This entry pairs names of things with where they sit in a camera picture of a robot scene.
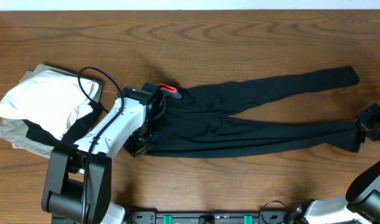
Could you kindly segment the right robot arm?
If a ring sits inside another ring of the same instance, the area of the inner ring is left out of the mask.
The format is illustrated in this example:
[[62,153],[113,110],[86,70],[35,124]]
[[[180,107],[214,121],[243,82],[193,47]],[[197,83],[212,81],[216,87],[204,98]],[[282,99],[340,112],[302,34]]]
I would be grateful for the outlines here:
[[[368,139],[380,143],[380,106],[357,115],[357,126]],[[380,160],[361,173],[344,197],[300,204],[285,223],[380,223]]]

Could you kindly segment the black leggings with red waistband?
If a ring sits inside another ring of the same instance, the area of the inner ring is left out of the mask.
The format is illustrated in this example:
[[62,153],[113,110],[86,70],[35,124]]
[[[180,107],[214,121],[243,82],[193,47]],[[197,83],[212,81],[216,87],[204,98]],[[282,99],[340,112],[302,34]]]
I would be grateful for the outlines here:
[[250,108],[302,93],[359,83],[351,66],[300,75],[183,88],[167,97],[154,122],[161,134],[148,156],[225,158],[255,156],[330,144],[358,152],[363,140],[352,122],[277,124],[235,118]]

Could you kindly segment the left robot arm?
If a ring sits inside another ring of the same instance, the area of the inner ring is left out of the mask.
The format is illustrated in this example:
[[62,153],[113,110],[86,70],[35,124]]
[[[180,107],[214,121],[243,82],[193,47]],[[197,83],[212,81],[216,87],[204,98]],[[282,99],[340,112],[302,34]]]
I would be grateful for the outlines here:
[[112,161],[121,149],[134,157],[152,149],[158,134],[151,122],[163,105],[156,84],[126,87],[87,135],[73,144],[57,144],[49,159],[42,210],[59,223],[123,223],[125,209],[111,201]]

